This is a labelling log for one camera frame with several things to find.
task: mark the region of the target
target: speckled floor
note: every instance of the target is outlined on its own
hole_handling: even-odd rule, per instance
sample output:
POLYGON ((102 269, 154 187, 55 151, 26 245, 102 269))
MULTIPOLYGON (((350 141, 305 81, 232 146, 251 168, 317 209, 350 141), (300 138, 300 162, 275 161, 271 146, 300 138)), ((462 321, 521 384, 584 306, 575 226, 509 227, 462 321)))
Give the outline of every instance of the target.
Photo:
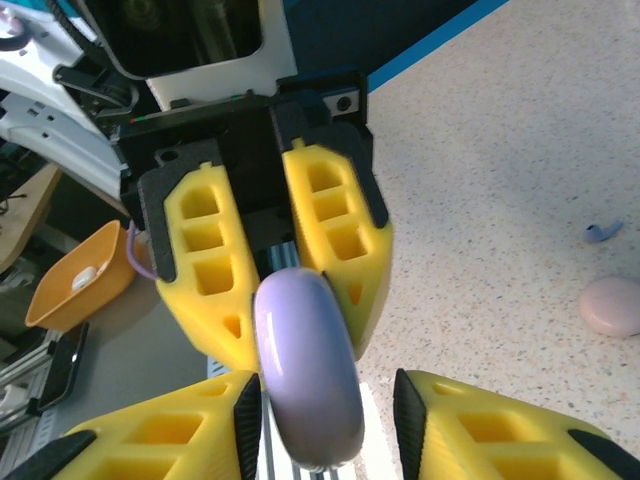
POLYGON ((360 363, 380 421, 359 477, 401 478, 399 367, 579 417, 640 456, 640 336, 577 311, 597 276, 640 277, 639 52, 639 0, 511 0, 372 94, 396 247, 360 363), (615 219, 618 237, 581 241, 615 219))

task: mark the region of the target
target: orange basket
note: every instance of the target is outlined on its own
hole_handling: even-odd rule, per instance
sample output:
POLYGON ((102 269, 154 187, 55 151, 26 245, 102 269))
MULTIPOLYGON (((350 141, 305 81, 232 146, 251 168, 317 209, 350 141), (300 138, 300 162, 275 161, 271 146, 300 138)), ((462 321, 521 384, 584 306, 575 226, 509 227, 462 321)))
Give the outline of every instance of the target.
POLYGON ((122 293, 135 277, 126 244, 127 232, 114 220, 65 255, 40 281, 27 327, 67 332, 122 293), (76 276, 88 267, 96 269, 96 276, 72 290, 76 276))

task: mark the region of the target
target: purple cylinder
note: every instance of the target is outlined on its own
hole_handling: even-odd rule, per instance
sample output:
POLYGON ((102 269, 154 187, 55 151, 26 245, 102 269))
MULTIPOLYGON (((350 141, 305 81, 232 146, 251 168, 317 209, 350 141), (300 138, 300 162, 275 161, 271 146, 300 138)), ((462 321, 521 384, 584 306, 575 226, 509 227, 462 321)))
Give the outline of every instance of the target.
POLYGON ((304 268, 279 270, 255 296, 263 378, 282 442, 304 468, 360 451, 364 413, 349 334, 331 286, 304 268))

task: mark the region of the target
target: wooden table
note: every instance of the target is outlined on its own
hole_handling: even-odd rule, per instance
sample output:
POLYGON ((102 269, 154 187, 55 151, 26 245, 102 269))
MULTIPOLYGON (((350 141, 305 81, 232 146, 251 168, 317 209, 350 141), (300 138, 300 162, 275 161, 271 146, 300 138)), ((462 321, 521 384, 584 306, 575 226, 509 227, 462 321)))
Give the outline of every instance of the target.
POLYGON ((9 200, 9 211, 0 216, 0 273, 22 253, 41 221, 61 175, 60 170, 48 164, 13 193, 26 197, 9 200))

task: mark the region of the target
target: blue floor stripe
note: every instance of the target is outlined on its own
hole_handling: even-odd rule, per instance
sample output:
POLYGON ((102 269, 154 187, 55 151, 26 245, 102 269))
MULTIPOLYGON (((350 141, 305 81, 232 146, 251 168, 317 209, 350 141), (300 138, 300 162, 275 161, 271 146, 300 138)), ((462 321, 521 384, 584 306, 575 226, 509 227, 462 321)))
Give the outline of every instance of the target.
POLYGON ((508 0, 478 0, 447 23, 437 28, 415 45, 409 47, 386 65, 369 75, 369 91, 385 84, 436 48, 462 33, 478 20, 489 15, 508 0))

